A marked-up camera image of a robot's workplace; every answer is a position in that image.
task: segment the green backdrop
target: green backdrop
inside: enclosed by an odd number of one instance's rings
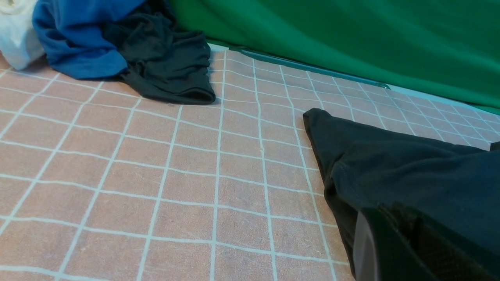
[[[500,114],[500,0],[171,0],[209,38]]]

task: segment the pink grid mat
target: pink grid mat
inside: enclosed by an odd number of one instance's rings
[[[217,102],[0,60],[0,280],[352,280],[302,113],[488,149],[496,115],[213,54]]]

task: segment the black cloth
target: black cloth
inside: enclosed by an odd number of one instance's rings
[[[148,0],[117,22],[100,26],[102,37],[125,58],[120,79],[141,96],[176,104],[216,100],[210,85],[210,47],[201,31],[177,32],[166,0]]]
[[[500,257],[500,150],[387,131],[317,108],[303,120],[351,269],[358,211],[394,202]]]

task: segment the white fabric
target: white fabric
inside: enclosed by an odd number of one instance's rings
[[[16,70],[24,69],[44,54],[32,24],[36,2],[0,0],[0,52]]]

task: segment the blue fabric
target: blue fabric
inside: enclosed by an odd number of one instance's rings
[[[50,66],[75,79],[111,77],[127,69],[99,24],[116,22],[145,0],[38,0],[33,27]]]

